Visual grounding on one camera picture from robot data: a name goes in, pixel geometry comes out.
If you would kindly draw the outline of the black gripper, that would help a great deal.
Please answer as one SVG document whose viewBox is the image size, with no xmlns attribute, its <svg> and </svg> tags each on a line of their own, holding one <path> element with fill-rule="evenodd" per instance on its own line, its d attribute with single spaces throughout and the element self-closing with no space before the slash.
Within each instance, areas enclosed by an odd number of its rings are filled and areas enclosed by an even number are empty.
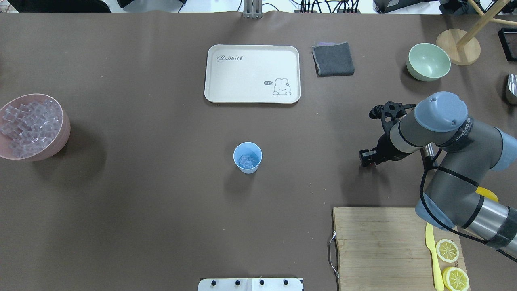
<svg viewBox="0 0 517 291">
<path fill-rule="evenodd" d="M 390 133 L 403 116 L 408 114 L 408 109 L 416 107 L 416 104 L 402 104 L 388 101 L 384 105 L 377 105 L 369 112 L 369 118 L 380 119 L 384 134 L 379 138 L 377 146 L 371 150 L 360 150 L 359 158 L 362 167 L 370 164 L 380 164 L 385 161 L 399 161 L 410 155 L 409 152 L 399 150 L 390 138 Z"/>
</svg>

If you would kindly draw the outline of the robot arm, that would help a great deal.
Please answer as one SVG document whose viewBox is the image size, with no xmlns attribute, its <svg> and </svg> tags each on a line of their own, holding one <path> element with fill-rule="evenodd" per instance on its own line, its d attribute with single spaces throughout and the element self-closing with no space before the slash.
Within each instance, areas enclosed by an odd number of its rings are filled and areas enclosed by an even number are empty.
<svg viewBox="0 0 517 291">
<path fill-rule="evenodd" d="M 440 91 L 418 104 L 386 102 L 369 113 L 384 134 L 377 146 L 359 153 L 362 166 L 398 161 L 435 144 L 445 151 L 429 183 L 421 182 L 416 214 L 441 230 L 454 227 L 516 260 L 516 210 L 476 192 L 489 170 L 516 160 L 516 139 L 469 115 L 458 95 Z"/>
</svg>

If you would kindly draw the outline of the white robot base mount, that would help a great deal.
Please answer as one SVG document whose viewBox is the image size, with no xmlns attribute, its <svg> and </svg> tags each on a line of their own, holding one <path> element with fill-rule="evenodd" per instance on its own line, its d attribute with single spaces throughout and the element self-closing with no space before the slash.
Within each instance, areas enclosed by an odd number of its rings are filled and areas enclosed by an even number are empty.
<svg viewBox="0 0 517 291">
<path fill-rule="evenodd" d="M 205 278 L 198 291 L 304 291 L 302 278 Z"/>
</svg>

